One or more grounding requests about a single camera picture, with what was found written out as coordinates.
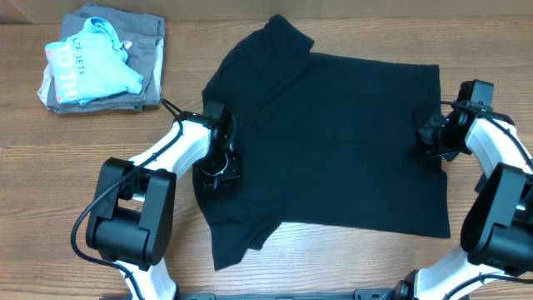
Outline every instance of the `black t-shirt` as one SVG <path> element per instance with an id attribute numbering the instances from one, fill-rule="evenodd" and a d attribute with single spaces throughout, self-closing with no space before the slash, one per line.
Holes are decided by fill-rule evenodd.
<path id="1" fill-rule="evenodd" d="M 275 16 L 202 93 L 235 116 L 242 157 L 235 191 L 194 180 L 215 269 L 260 249 L 281 222 L 450 236 L 446 174 L 412 122 L 418 108 L 438 108 L 438 66 L 309 53 L 313 43 Z"/>

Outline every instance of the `wooden tabletop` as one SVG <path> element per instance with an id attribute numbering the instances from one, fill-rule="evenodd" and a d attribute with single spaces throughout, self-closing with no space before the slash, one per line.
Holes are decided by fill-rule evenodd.
<path id="1" fill-rule="evenodd" d="M 201 91 L 235 44 L 263 21 L 167 24 L 163 95 L 202 111 Z M 441 65 L 442 100 L 461 82 L 496 85 L 493 106 L 516 122 L 533 149 L 533 17 L 358 18 L 293 23 L 313 51 L 394 63 Z M 37 98 L 46 66 L 43 46 L 59 25 L 0 27 L 0 299 L 98 299 L 126 294 L 116 270 L 84 262 L 69 244 L 72 224 L 92 200 L 109 157 L 128 159 L 159 140 L 171 124 L 164 109 L 58 116 Z M 429 267 L 459 242 L 481 175 L 475 157 L 444 163 L 451 239 L 356 228 L 283 224 L 261 251 L 213 271 L 211 236 L 192 191 L 177 185 L 166 260 L 184 293 L 348 292 L 391 288 Z M 139 204 L 127 204 L 134 208 Z M 85 224 L 80 233 L 84 233 Z M 78 237 L 82 249 L 83 234 Z M 491 283 L 474 299 L 530 299 L 533 287 Z"/>

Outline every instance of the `black shirt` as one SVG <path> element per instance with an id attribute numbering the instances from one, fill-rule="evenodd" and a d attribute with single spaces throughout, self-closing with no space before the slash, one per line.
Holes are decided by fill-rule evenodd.
<path id="1" fill-rule="evenodd" d="M 237 190 L 194 181 L 215 269 L 261 248 L 281 222 L 450 236 L 446 174 L 412 122 L 418 108 L 438 108 L 438 66 L 309 53 L 313 43 L 277 15 L 202 93 L 235 116 L 242 157 Z"/>

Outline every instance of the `table surface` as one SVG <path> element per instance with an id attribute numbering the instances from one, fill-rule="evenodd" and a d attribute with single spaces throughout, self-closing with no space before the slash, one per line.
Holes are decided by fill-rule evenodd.
<path id="1" fill-rule="evenodd" d="M 167 24 L 163 96 L 202 111 L 201 91 L 235 44 L 264 21 Z M 533 17 L 358 18 L 300 20 L 313 51 L 394 63 L 441 66 L 442 100 L 461 82 L 496 84 L 493 106 L 510 115 L 533 148 Z M 164 109 L 58 116 L 37 98 L 43 45 L 58 25 L 0 27 L 0 299 L 97 299 L 126 294 L 116 270 L 84 262 L 70 248 L 78 214 L 92 200 L 102 163 L 144 152 L 169 129 Z M 166 260 L 184 293 L 348 292 L 388 288 L 455 245 L 476 199 L 475 157 L 445 163 L 451 239 L 356 228 L 284 223 L 261 251 L 213 271 L 209 228 L 188 172 L 177 185 Z M 83 236 L 78 237 L 82 249 Z M 491 283 L 474 299 L 527 299 L 533 287 Z"/>

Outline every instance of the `shirt sleeve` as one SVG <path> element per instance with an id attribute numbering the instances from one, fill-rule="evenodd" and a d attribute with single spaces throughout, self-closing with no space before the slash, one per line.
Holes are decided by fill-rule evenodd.
<path id="1" fill-rule="evenodd" d="M 272 17 L 227 54 L 202 93 L 204 103 L 252 105 L 308 59 L 313 43 L 284 17 Z"/>

